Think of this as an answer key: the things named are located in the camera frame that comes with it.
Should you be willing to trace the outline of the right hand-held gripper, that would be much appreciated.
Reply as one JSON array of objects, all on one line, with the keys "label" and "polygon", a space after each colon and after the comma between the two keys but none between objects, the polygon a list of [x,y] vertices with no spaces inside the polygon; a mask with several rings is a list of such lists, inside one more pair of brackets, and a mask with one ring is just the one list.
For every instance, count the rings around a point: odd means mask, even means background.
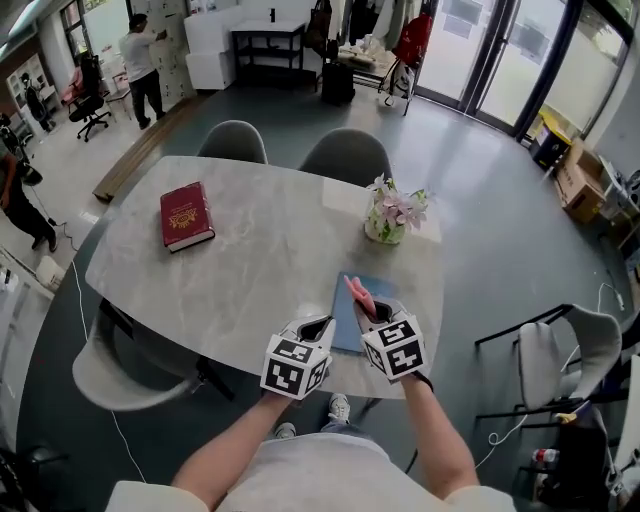
[{"label": "right hand-held gripper", "polygon": [[361,344],[369,363],[391,382],[427,369],[424,337],[415,315],[399,301],[375,297],[372,315],[360,301],[353,308],[361,331]]}]

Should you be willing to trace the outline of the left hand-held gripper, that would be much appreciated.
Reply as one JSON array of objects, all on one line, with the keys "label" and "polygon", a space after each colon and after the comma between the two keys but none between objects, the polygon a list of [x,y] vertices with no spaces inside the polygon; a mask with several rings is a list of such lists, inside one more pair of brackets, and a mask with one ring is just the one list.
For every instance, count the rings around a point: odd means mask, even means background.
[{"label": "left hand-held gripper", "polygon": [[289,322],[271,336],[265,354],[260,387],[301,401],[325,380],[332,362],[336,320],[313,315]]}]

